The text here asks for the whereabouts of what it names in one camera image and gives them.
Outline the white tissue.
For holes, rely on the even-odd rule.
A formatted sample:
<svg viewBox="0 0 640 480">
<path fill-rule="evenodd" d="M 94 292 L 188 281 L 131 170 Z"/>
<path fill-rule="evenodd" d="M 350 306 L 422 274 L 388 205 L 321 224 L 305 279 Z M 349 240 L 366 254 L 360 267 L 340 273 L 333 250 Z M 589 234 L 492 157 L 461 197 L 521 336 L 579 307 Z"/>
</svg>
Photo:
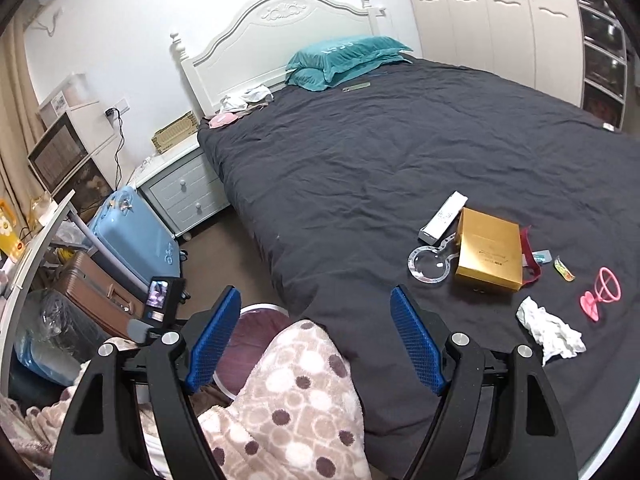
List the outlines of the white tissue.
<svg viewBox="0 0 640 480">
<path fill-rule="evenodd" d="M 531 296 L 522 300 L 516 318 L 542 349 L 542 365 L 554 358 L 573 359 L 587 351 L 582 333 L 541 307 Z"/>
</svg>

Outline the colourful snack wrapper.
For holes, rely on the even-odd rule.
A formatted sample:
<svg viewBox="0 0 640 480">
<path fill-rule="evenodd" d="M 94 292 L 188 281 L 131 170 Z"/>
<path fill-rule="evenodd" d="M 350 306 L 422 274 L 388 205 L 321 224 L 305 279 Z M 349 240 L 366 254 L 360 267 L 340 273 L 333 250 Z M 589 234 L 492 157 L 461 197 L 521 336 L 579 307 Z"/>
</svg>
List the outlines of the colourful snack wrapper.
<svg viewBox="0 0 640 480">
<path fill-rule="evenodd" d="M 560 257 L 555 257 L 553 259 L 553 267 L 555 271 L 558 272 L 564 281 L 567 283 L 571 283 L 575 279 L 575 275 L 570 272 L 570 269 L 564 264 Z"/>
</svg>

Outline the small teal card package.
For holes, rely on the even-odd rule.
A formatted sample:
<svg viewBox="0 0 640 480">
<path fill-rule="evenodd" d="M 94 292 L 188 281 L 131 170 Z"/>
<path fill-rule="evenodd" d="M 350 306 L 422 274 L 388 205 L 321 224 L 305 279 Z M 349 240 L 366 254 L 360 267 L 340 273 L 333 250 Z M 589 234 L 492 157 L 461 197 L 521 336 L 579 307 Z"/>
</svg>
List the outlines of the small teal card package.
<svg viewBox="0 0 640 480">
<path fill-rule="evenodd" d="M 536 252 L 532 252 L 532 256 L 536 261 L 536 263 L 538 263 L 540 266 L 542 266 L 543 264 L 550 263 L 552 261 L 552 255 L 551 255 L 551 252 L 548 251 L 548 249 L 537 250 Z"/>
</svg>

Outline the clear plastic blister pack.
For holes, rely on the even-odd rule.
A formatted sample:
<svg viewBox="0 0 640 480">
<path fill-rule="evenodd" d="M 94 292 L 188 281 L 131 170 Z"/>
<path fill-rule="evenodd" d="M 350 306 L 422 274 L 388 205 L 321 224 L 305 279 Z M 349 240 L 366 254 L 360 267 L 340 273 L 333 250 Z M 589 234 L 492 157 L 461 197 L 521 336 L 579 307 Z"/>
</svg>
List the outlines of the clear plastic blister pack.
<svg viewBox="0 0 640 480">
<path fill-rule="evenodd" d="M 448 278 L 454 262 L 459 258 L 456 236 L 451 234 L 438 246 L 423 245 L 413 249 L 408 257 L 409 273 L 423 284 L 436 285 Z"/>
</svg>

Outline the gold cardboard box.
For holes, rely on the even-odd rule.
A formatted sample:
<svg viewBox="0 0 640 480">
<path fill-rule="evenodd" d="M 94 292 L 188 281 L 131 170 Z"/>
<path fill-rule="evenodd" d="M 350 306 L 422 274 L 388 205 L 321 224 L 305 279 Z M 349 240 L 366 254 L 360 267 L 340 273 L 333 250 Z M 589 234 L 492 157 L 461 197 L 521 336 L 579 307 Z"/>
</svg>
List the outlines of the gold cardboard box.
<svg viewBox="0 0 640 480">
<path fill-rule="evenodd" d="M 520 228 L 514 222 L 464 207 L 458 222 L 454 277 L 475 288 L 512 294 L 523 285 Z"/>
</svg>

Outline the pink plastic ring stand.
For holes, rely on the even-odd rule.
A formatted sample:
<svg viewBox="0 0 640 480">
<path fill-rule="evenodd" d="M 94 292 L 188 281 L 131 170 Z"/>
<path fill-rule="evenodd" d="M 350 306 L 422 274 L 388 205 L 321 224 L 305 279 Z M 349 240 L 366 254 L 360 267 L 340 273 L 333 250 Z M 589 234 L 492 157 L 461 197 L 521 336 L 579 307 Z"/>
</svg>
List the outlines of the pink plastic ring stand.
<svg viewBox="0 0 640 480">
<path fill-rule="evenodd" d="M 593 289 L 586 290 L 580 296 L 579 305 L 587 318 L 597 323 L 600 321 L 600 304 L 612 304 L 620 301 L 620 298 L 622 298 L 620 281 L 611 269 L 601 266 L 594 280 Z"/>
</svg>

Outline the white rectangular box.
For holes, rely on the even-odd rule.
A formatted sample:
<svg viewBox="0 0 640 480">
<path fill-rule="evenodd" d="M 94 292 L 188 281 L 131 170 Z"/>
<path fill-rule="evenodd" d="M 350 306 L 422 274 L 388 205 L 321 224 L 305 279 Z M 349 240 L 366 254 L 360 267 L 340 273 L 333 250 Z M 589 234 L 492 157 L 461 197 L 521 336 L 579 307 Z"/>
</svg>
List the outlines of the white rectangular box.
<svg viewBox="0 0 640 480">
<path fill-rule="evenodd" d="M 431 245 L 438 242 L 449 229 L 450 224 L 456 220 L 467 201 L 468 198 L 465 195 L 458 191 L 453 192 L 430 221 L 422 226 L 418 234 L 419 240 Z"/>
</svg>

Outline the white trash bin pink liner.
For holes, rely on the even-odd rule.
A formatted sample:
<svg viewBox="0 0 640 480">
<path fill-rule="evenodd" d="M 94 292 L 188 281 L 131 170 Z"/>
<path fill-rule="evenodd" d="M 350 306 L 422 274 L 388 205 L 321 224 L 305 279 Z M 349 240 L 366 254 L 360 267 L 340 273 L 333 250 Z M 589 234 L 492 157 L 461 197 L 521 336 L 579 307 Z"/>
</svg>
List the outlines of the white trash bin pink liner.
<svg viewBox="0 0 640 480">
<path fill-rule="evenodd" d="M 251 304 L 242 307 L 238 322 L 213 374 L 216 387 L 228 399 L 236 398 L 270 342 L 290 324 L 288 311 L 276 304 Z"/>
</svg>

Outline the brown suitcase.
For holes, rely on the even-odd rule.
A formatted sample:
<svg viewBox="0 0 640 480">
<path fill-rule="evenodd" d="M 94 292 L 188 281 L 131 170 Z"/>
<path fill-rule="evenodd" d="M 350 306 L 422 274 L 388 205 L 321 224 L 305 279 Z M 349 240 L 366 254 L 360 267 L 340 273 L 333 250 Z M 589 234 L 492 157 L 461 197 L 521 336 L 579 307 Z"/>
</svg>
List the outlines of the brown suitcase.
<svg viewBox="0 0 640 480">
<path fill-rule="evenodd" d="M 142 302 L 84 252 L 66 262 L 53 289 L 69 299 L 111 336 L 128 338 L 128 324 L 141 318 Z"/>
</svg>

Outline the light blue suitcase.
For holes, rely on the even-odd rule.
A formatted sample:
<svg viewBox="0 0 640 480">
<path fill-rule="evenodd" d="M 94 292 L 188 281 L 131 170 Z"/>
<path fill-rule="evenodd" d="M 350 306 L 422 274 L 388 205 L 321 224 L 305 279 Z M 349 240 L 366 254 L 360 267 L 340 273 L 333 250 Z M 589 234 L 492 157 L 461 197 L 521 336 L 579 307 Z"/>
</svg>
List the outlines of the light blue suitcase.
<svg viewBox="0 0 640 480">
<path fill-rule="evenodd" d="M 169 230 L 130 186 L 105 200 L 88 224 L 105 247 L 139 280 L 181 278 L 181 252 Z"/>
</svg>

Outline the white grey nightstand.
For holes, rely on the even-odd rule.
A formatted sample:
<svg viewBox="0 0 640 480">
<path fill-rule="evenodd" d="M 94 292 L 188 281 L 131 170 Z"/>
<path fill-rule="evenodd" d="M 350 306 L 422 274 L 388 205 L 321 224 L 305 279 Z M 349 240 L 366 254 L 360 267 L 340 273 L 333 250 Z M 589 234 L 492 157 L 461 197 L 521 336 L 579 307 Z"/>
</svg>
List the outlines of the white grey nightstand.
<svg viewBox="0 0 640 480">
<path fill-rule="evenodd" d="M 188 240 L 194 228 L 229 206 L 224 186 L 196 134 L 146 160 L 134 170 L 128 185 L 175 238 Z"/>
</svg>

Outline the white desk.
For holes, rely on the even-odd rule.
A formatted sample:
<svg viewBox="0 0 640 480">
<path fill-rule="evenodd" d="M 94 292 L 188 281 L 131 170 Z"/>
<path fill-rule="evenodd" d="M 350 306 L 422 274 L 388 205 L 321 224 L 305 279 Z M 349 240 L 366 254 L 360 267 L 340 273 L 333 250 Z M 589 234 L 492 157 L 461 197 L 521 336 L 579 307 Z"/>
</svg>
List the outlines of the white desk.
<svg viewBox="0 0 640 480">
<path fill-rule="evenodd" d="M 10 274 L 9 285 L 3 293 L 4 305 L 1 312 L 1 394 L 9 395 L 11 356 L 13 352 L 16 328 L 24 308 L 32 281 L 52 238 L 58 232 L 61 223 L 71 211 L 75 195 L 70 191 L 55 208 L 48 224 L 27 244 L 21 260 Z"/>
</svg>

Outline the yellow drinking cup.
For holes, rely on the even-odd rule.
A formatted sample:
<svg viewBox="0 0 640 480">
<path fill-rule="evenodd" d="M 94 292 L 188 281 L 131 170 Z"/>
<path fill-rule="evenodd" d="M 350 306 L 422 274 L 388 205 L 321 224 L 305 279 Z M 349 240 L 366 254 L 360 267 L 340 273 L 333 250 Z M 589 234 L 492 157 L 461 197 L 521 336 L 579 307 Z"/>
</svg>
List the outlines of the yellow drinking cup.
<svg viewBox="0 0 640 480">
<path fill-rule="evenodd" d="M 16 226 L 13 210 L 4 200 L 0 200 L 0 249 L 13 263 L 18 263 L 25 250 L 25 244 L 14 231 Z"/>
</svg>

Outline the white microwave oven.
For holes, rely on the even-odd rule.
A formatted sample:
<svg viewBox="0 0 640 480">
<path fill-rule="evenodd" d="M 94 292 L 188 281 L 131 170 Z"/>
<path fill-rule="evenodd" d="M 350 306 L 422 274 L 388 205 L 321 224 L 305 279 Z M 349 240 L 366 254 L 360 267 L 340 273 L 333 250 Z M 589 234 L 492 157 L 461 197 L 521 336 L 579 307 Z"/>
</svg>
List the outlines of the white microwave oven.
<svg viewBox="0 0 640 480">
<path fill-rule="evenodd" d="M 65 112 L 44 133 L 27 160 L 43 187 L 53 192 L 88 155 L 70 114 Z"/>
</svg>

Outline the dark grey bed cover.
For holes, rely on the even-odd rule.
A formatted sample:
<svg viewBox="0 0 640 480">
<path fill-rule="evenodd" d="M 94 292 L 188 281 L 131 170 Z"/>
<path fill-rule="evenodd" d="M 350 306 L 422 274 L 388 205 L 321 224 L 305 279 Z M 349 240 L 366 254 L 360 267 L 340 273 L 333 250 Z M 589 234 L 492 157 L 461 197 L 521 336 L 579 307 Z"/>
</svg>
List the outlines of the dark grey bed cover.
<svg viewBox="0 0 640 480">
<path fill-rule="evenodd" d="M 405 285 L 419 306 L 483 347 L 527 340 L 515 317 L 531 296 L 582 333 L 587 351 L 546 373 L 579 465 L 608 437 L 639 380 L 639 143 L 578 107 L 490 73 L 415 60 L 346 84 L 277 92 L 198 140 L 296 318 L 328 332 L 349 362 L 370 463 L 405 473 L 436 410 L 390 317 Z M 428 286 L 407 268 L 418 233 L 453 193 L 529 227 L 575 275 L 545 266 L 514 295 L 454 280 Z M 593 323 L 579 298 L 601 266 L 622 298 Z"/>
</svg>

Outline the white pink clothes pile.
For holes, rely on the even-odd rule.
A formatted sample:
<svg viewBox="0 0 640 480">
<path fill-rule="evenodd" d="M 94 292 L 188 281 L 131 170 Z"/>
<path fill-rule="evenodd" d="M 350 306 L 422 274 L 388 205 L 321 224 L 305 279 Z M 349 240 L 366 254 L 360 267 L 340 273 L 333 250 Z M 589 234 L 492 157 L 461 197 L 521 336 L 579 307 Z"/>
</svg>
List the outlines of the white pink clothes pile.
<svg viewBox="0 0 640 480">
<path fill-rule="evenodd" d="M 263 84 L 240 93 L 228 94 L 220 100 L 219 110 L 209 118 L 208 126 L 212 129 L 224 128 L 252 114 L 254 110 L 261 110 L 272 101 L 272 92 Z"/>
</svg>

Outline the beige curtain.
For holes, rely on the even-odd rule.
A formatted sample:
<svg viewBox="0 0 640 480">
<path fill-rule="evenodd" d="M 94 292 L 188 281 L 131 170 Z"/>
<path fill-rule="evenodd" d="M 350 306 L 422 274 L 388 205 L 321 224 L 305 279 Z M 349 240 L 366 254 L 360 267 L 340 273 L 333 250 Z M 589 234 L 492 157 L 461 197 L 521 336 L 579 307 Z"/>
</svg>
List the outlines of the beige curtain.
<svg viewBox="0 0 640 480">
<path fill-rule="evenodd" d="M 1 35 L 1 198 L 28 227 L 32 199 L 43 187 L 29 169 L 27 155 L 44 133 L 38 102 L 30 79 L 21 13 L 9 20 Z"/>
</svg>

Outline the white bed headboard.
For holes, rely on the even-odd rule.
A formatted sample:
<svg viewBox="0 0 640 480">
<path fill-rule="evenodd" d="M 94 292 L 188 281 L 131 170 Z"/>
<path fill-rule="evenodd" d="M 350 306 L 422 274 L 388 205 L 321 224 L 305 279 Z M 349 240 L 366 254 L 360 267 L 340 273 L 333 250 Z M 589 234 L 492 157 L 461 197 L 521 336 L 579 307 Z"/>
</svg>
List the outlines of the white bed headboard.
<svg viewBox="0 0 640 480">
<path fill-rule="evenodd" d="M 285 83 L 292 56 L 319 41 L 380 32 L 384 8 L 356 9 L 331 0 L 259 0 L 204 51 L 191 54 L 174 32 L 171 51 L 205 116 L 217 113 L 224 96 L 264 84 Z"/>
</svg>

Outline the teal pillow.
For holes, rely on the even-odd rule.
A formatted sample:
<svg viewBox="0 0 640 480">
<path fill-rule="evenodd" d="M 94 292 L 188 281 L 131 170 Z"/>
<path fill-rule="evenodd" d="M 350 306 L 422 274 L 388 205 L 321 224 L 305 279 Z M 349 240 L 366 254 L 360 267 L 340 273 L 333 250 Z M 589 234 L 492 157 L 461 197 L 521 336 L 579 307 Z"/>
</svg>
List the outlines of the teal pillow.
<svg viewBox="0 0 640 480">
<path fill-rule="evenodd" d="M 285 67 L 286 83 L 308 91 L 335 88 L 385 64 L 405 62 L 412 49 L 389 36 L 324 40 L 298 50 Z"/>
</svg>

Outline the green ruler strip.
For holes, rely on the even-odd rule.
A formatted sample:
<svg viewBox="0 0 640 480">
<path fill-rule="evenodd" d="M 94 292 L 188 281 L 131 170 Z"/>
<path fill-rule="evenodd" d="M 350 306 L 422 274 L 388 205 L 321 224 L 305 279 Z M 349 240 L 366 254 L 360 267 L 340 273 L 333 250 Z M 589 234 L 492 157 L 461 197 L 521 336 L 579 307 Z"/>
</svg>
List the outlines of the green ruler strip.
<svg viewBox="0 0 640 480">
<path fill-rule="evenodd" d="M 342 91 L 344 93 L 355 92 L 355 91 L 363 90 L 365 88 L 369 88 L 370 85 L 371 85 L 371 81 L 363 81 L 363 82 L 360 82 L 359 84 L 350 84 L 349 86 L 344 87 Z"/>
</svg>

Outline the black storage shelf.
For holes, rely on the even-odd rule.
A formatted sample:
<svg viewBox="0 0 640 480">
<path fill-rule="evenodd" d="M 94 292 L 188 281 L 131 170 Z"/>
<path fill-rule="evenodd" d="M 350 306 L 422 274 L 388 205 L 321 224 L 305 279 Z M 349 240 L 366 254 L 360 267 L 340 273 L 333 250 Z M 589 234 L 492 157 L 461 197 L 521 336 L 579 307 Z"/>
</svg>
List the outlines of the black storage shelf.
<svg viewBox="0 0 640 480">
<path fill-rule="evenodd" d="M 608 0 L 577 0 L 584 38 L 582 108 L 614 128 L 626 107 L 627 49 L 624 29 Z"/>
</svg>

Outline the white wardrobe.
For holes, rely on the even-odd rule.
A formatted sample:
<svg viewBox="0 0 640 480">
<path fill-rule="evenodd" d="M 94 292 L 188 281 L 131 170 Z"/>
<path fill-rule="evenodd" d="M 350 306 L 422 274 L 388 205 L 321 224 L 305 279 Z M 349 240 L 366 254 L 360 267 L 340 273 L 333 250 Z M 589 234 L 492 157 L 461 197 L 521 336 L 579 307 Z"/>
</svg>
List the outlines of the white wardrobe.
<svg viewBox="0 0 640 480">
<path fill-rule="evenodd" d="M 577 0 L 411 0 L 424 58 L 486 70 L 580 105 Z"/>
</svg>

